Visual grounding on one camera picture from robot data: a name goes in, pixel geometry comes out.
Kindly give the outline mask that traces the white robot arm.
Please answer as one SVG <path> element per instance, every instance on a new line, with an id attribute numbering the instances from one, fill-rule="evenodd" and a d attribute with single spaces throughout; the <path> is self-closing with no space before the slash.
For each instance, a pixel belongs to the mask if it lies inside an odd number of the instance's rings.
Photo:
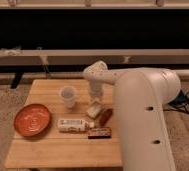
<path id="1" fill-rule="evenodd" d="M 176 171 L 163 106 L 174 100 L 181 83 L 176 72 L 162 68 L 110 70 L 98 61 L 83 71 L 92 96 L 113 89 L 113 112 L 123 171 Z"/>

